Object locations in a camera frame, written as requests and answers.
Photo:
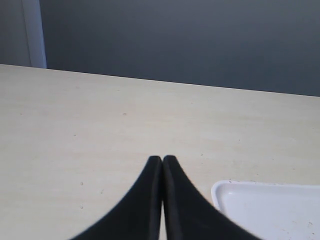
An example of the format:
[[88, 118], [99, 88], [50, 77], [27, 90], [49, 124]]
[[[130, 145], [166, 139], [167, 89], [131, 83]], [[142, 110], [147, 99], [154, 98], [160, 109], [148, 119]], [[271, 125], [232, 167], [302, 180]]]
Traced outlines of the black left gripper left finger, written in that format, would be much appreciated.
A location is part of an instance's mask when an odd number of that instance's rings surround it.
[[158, 240], [162, 214], [162, 160], [150, 156], [126, 195], [74, 240]]

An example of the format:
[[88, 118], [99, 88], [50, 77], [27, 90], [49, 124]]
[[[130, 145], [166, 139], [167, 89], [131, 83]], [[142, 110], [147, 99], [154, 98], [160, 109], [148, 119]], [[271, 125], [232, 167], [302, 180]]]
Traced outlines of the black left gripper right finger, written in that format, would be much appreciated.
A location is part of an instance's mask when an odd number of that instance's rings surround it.
[[168, 240], [257, 240], [213, 207], [196, 189], [174, 155], [162, 162]]

